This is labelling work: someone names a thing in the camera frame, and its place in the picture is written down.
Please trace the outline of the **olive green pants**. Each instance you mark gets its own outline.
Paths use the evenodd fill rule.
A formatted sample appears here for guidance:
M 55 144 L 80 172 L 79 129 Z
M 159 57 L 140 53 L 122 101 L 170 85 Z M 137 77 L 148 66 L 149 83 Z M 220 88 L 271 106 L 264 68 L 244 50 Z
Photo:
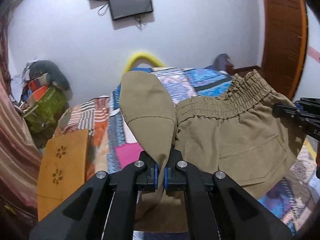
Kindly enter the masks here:
M 183 193 L 164 189 L 163 170 L 172 148 L 201 171 L 226 172 L 254 198 L 272 189 L 290 170 L 305 140 L 297 124 L 273 114 L 275 104 L 292 106 L 256 71 L 235 75 L 220 96 L 195 96 L 178 104 L 156 75 L 126 73 L 121 113 L 161 171 L 158 189 L 139 199 L 135 229 L 187 231 Z

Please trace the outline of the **blue patchwork bed sheet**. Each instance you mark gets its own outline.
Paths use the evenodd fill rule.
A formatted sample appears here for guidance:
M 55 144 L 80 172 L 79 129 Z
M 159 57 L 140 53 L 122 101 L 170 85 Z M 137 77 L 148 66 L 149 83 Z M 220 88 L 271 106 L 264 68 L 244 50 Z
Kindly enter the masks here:
M 91 171 L 109 173 L 120 169 L 118 146 L 139 143 L 161 170 L 175 148 L 202 171 L 226 172 L 296 233 L 315 207 L 308 183 L 316 165 L 276 104 L 293 106 L 256 71 L 135 70 L 111 96 L 65 111 L 55 135 L 87 129 Z

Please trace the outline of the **pink folded shorts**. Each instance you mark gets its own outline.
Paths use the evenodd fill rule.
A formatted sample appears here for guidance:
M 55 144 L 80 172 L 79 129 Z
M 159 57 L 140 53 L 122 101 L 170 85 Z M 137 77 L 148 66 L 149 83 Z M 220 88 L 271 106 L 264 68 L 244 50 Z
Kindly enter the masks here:
M 125 143 L 121 146 L 116 147 L 116 155 L 118 157 L 120 168 L 123 169 L 125 166 L 139 159 L 140 153 L 143 148 L 139 143 Z

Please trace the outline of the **brown wooden door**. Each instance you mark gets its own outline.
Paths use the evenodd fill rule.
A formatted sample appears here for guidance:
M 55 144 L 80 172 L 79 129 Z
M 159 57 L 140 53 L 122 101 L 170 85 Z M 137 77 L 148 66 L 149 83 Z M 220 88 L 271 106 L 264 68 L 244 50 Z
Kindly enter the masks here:
M 265 80 L 292 99 L 297 90 L 308 41 L 308 19 L 303 0 L 264 0 Z

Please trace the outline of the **striped brown curtain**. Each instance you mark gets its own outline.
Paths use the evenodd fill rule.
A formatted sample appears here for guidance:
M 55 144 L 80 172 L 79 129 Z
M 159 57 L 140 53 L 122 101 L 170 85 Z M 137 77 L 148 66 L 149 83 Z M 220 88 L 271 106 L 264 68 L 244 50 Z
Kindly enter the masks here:
M 41 155 L 10 98 L 8 16 L 1 14 L 1 206 L 16 227 L 26 230 L 37 221 Z

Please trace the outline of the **grey backpack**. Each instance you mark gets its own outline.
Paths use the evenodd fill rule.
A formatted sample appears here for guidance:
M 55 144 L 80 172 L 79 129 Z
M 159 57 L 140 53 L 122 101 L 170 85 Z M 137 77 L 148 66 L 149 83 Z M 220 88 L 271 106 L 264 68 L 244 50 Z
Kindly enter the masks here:
M 230 57 L 226 53 L 223 53 L 215 58 L 212 67 L 214 70 L 228 73 L 233 70 L 234 65 L 231 63 Z

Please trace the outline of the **clutter pile with green bag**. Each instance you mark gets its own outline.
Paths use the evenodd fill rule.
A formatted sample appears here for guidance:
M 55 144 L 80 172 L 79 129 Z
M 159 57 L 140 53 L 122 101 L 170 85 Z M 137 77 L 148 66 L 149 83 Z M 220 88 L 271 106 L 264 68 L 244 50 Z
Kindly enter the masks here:
M 69 81 L 54 62 L 34 60 L 11 78 L 10 88 L 14 107 L 25 120 L 36 147 L 44 148 L 68 107 Z

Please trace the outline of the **yellow curved bed rail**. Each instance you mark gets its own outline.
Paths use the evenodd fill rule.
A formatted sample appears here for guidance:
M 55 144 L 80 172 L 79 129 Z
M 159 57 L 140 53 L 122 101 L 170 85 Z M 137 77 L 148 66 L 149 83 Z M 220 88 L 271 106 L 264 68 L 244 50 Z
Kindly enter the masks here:
M 124 67 L 123 74 L 129 72 L 135 66 L 136 62 L 140 62 L 140 61 L 146 62 L 156 68 L 165 67 L 165 65 L 152 54 L 147 52 L 137 52 L 132 54 L 128 59 L 127 64 Z

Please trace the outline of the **small black wall monitor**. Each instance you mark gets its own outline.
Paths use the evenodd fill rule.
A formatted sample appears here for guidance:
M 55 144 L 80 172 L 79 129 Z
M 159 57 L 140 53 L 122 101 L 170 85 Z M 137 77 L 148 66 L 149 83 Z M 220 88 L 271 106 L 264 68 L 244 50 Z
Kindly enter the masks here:
M 152 0 L 108 0 L 113 21 L 153 12 Z

